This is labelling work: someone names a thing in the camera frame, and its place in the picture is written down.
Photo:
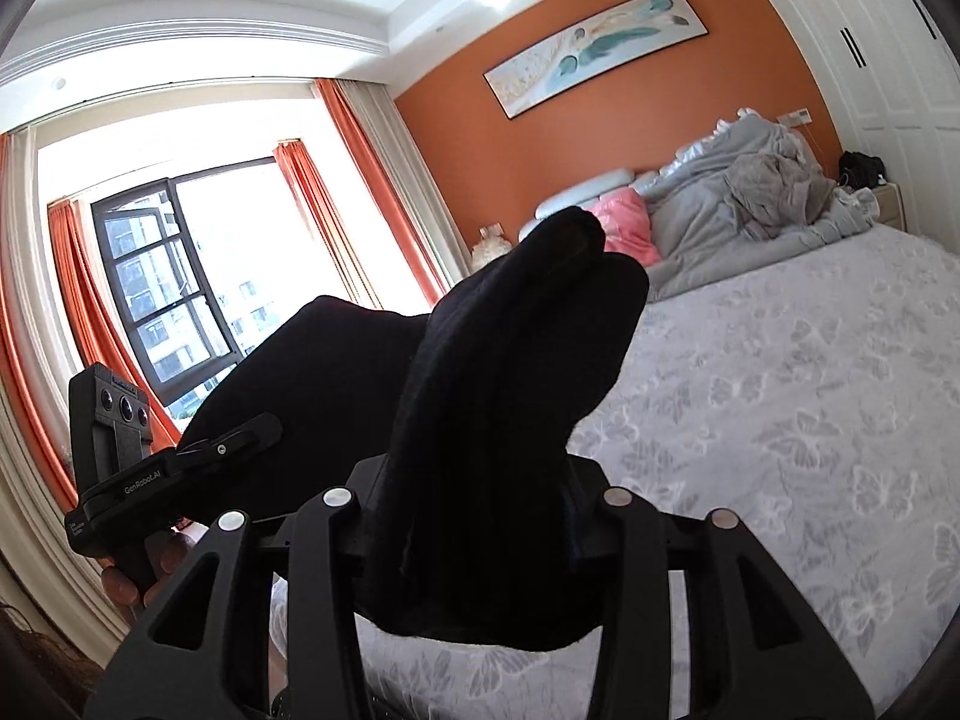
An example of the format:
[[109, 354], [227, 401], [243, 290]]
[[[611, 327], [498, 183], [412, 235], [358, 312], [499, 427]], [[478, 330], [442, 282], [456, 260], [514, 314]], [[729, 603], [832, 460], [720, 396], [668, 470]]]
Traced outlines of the left hand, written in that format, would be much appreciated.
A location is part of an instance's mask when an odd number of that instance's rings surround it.
[[172, 574], [206, 535], [208, 528], [192, 522], [149, 536], [130, 556], [109, 559], [101, 572], [107, 600], [133, 628]]

